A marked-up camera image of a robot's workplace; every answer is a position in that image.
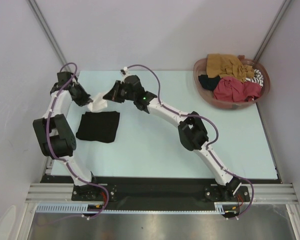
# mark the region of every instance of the black cloth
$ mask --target black cloth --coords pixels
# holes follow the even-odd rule
[[[199,82],[201,84],[201,86],[206,89],[206,90],[210,90],[210,91],[214,91],[216,89],[216,87],[218,86],[218,83],[220,82],[220,77],[216,76],[216,77],[211,77],[209,78],[208,75],[200,75],[199,76]]]
[[[80,140],[112,143],[115,141],[120,113],[117,111],[86,112],[76,133]]]

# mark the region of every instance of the pink basket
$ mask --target pink basket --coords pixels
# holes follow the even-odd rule
[[[221,100],[215,99],[213,96],[213,92],[203,89],[199,82],[199,76],[201,74],[206,74],[207,60],[208,60],[207,58],[203,58],[195,63],[195,65],[193,67],[193,78],[194,78],[195,85],[196,85],[201,97],[206,102],[215,106],[216,108],[243,109],[243,108],[251,106],[252,104],[255,104],[256,102],[259,102],[261,99],[263,99],[269,93],[271,84],[270,84],[269,75],[268,75],[266,69],[264,68],[264,66],[262,66],[258,62],[255,62],[252,59],[244,58],[244,59],[241,59],[242,64],[251,65],[253,67],[253,69],[258,69],[263,75],[263,87],[261,89],[261,96],[254,101],[246,101],[246,102],[229,102],[229,101],[221,101]]]

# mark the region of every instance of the white wall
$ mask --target white wall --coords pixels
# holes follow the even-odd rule
[[[300,202],[300,0],[294,1],[261,58],[272,83],[260,103],[286,183]]]
[[[32,121],[43,115],[60,64],[25,0],[0,1],[0,217],[20,216],[43,170]]]
[[[37,0],[82,70],[192,70],[208,53],[253,58],[283,0]]]

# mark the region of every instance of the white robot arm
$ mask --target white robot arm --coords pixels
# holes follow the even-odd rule
[[[203,160],[214,174],[218,185],[224,186],[229,193],[235,195],[241,181],[229,174],[228,168],[210,147],[208,132],[198,113],[182,112],[163,103],[155,94],[145,91],[138,76],[130,75],[124,70],[121,72],[124,74],[123,80],[117,80],[103,98],[117,103],[133,101],[139,110],[156,115],[177,127],[181,144]]]
[[[71,72],[58,73],[58,83],[53,86],[50,92],[51,101],[48,110],[42,118],[33,121],[33,128],[42,153],[45,156],[50,156],[54,159],[48,147],[47,137],[49,137],[52,149],[56,156],[65,160],[63,165],[66,170],[70,172],[74,185],[83,186],[86,185],[86,183],[79,180],[79,178],[90,183],[92,181],[92,173],[83,165],[80,156],[78,156],[75,151],[77,147],[76,138],[68,125],[66,117],[72,101],[75,101],[79,106],[84,106],[92,100],[90,99],[90,95],[87,94],[77,82],[70,84],[69,87],[62,90],[57,96],[60,87],[71,77],[71,74]],[[57,101],[52,110],[55,98],[57,98]],[[50,111],[52,111],[50,118],[50,134],[47,136],[46,124]]]

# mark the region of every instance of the light blue table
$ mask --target light blue table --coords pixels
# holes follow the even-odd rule
[[[148,71],[132,71],[147,91],[157,94],[158,84]],[[249,179],[277,179],[274,162],[257,110],[253,105],[242,110],[221,110],[206,103],[197,92],[192,71],[156,71],[161,81],[161,99],[186,112],[196,111],[212,120],[219,130],[213,145],[225,165],[237,175]],[[119,71],[81,71],[79,82],[95,96],[121,80]],[[88,109],[72,102],[67,120],[77,132],[81,115]],[[203,161],[186,150],[179,141],[178,130],[168,122],[139,111],[131,101],[108,102],[104,111],[120,112],[119,127],[113,143],[77,139],[77,152],[95,176],[214,178]],[[204,122],[210,140],[214,129]],[[52,175],[68,176],[55,162]]]

